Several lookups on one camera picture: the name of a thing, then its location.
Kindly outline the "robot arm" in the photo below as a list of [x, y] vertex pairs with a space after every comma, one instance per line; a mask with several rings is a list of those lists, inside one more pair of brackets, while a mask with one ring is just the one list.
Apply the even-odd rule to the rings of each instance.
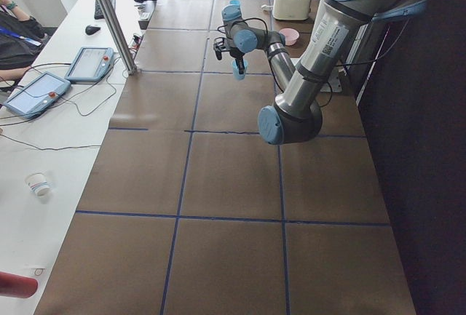
[[259, 49], [266, 53], [272, 73], [283, 92], [258, 113], [258, 131], [272, 145], [302, 143], [315, 137], [323, 123], [316, 96], [328, 82], [342, 52], [359, 28], [369, 22], [396, 21], [422, 13], [427, 0], [320, 0], [309, 45], [297, 63], [276, 31], [250, 27], [240, 5], [222, 11], [224, 36], [213, 44], [216, 57], [228, 52], [233, 69], [245, 73], [243, 57]]

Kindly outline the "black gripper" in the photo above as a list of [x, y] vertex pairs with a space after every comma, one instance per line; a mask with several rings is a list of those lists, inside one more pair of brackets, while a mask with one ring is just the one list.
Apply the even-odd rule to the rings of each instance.
[[234, 47], [229, 44], [229, 41], [225, 37], [217, 37], [213, 42], [213, 50], [216, 55], [217, 60], [222, 60], [223, 53], [227, 52], [231, 57], [235, 59], [236, 70], [238, 74], [245, 73], [245, 64], [244, 64], [244, 53], [241, 52], [237, 47]]

